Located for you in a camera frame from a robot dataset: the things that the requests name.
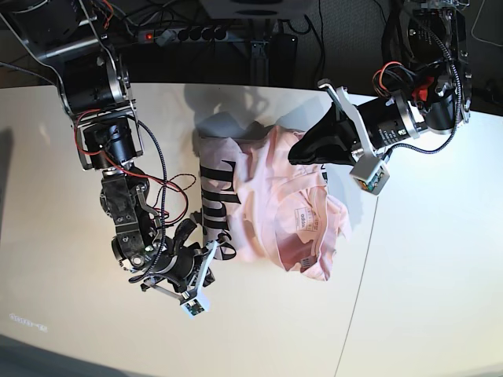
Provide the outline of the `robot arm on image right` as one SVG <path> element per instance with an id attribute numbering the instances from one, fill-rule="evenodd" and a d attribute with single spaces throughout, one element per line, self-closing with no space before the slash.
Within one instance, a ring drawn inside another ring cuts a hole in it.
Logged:
<path id="1" fill-rule="evenodd" d="M 365 152 L 383 161 L 397 148 L 435 154 L 467 123 L 472 101 L 463 1 L 393 1 L 381 39 L 384 65 L 372 78 L 376 99 L 357 106 L 358 126 L 333 84 L 323 118 L 292 146 L 292 165 L 353 166 Z"/>

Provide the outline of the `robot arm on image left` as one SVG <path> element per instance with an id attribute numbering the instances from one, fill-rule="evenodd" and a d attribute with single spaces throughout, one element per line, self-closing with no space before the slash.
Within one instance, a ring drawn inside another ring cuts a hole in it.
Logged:
<path id="1" fill-rule="evenodd" d="M 108 38 L 114 9 L 106 1 L 4 1 L 1 18 L 39 64 L 50 68 L 72 121 L 85 170 L 102 172 L 100 201 L 113 220 L 112 251 L 142 290 L 174 298 L 191 316 L 206 311 L 218 242 L 188 245 L 196 224 L 170 220 L 147 202 L 156 181 L 134 165 L 141 132 L 127 68 Z"/>

